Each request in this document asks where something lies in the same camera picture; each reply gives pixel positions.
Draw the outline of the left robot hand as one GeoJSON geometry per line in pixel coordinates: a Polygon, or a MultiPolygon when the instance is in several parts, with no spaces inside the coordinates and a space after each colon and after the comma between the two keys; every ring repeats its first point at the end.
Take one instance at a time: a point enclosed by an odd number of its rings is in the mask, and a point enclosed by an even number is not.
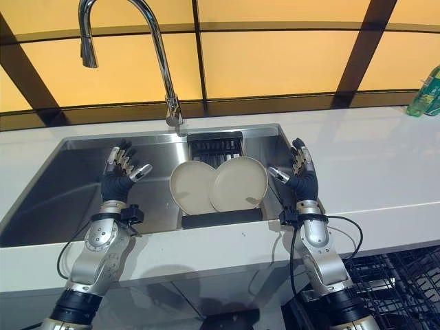
{"type": "Polygon", "coordinates": [[[111,149],[101,179],[103,201],[126,203],[133,185],[152,171],[151,164],[140,165],[138,160],[133,159],[135,154],[131,141],[126,139],[111,149]]]}

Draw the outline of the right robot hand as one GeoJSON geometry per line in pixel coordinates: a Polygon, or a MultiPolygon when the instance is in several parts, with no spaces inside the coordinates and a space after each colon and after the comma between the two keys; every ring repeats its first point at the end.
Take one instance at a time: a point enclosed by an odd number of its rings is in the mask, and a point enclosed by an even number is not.
{"type": "Polygon", "coordinates": [[[288,175],[275,167],[268,167],[268,173],[296,193],[298,201],[318,200],[318,178],[314,163],[305,143],[296,138],[292,141],[293,175],[288,175]]]}

